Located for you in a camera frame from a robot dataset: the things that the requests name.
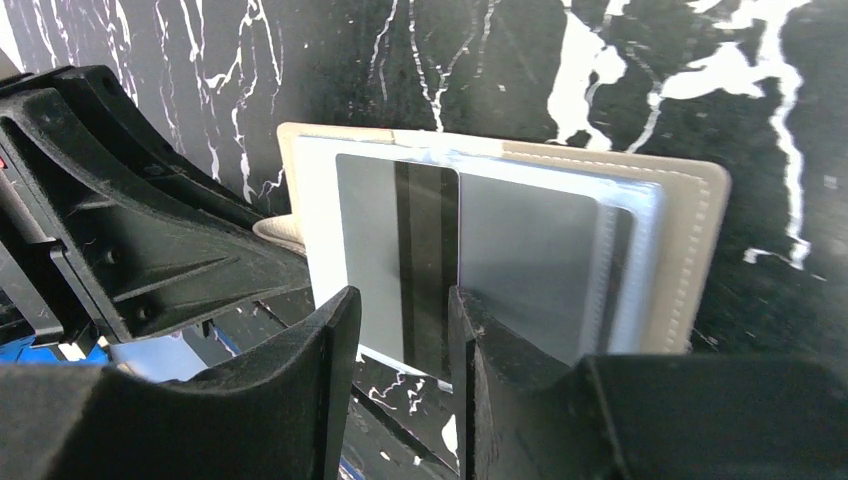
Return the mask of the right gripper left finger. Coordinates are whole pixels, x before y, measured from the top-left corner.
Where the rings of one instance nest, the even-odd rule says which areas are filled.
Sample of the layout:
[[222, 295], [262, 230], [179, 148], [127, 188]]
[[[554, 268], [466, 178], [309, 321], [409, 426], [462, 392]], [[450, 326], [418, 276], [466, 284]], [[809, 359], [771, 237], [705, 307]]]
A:
[[1, 369], [5, 479], [334, 479], [361, 296], [342, 288], [292, 327], [187, 381], [113, 367]]

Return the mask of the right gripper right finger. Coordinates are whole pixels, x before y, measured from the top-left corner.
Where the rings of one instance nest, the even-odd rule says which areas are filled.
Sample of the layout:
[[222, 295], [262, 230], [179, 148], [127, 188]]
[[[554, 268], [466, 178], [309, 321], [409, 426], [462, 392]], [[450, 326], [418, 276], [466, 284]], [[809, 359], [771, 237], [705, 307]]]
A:
[[464, 479], [843, 479], [847, 384], [781, 355], [588, 355], [566, 365], [448, 296]]

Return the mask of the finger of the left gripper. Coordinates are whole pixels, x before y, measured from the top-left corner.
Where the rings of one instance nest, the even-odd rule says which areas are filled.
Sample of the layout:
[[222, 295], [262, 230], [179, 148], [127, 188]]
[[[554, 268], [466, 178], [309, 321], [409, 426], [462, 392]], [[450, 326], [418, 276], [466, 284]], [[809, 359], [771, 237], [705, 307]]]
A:
[[1, 96], [52, 88], [122, 164], [163, 193], [249, 229], [261, 212], [178, 153], [154, 128], [105, 65], [65, 66], [42, 74], [1, 76]]
[[13, 191], [102, 333], [175, 332], [309, 284], [303, 257], [162, 192], [110, 153], [52, 88], [1, 103]]

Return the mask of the silver metal card holder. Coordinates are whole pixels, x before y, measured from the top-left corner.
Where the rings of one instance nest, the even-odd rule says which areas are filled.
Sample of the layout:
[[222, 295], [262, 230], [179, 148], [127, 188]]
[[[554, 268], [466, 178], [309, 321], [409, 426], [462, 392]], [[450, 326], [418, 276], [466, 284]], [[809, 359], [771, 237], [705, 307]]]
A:
[[457, 173], [453, 286], [520, 337], [569, 365], [685, 351], [731, 190], [723, 167], [429, 131], [287, 122], [276, 135], [291, 212], [253, 229], [306, 255], [317, 303], [352, 285], [337, 156], [406, 161]]

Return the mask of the black VIP card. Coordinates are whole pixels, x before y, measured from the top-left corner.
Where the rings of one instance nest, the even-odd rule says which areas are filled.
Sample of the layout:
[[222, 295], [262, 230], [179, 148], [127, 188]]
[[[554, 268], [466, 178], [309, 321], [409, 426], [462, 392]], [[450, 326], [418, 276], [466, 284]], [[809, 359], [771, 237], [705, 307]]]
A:
[[347, 278], [362, 293], [362, 344], [448, 380], [457, 173], [350, 154], [338, 155], [336, 167]]

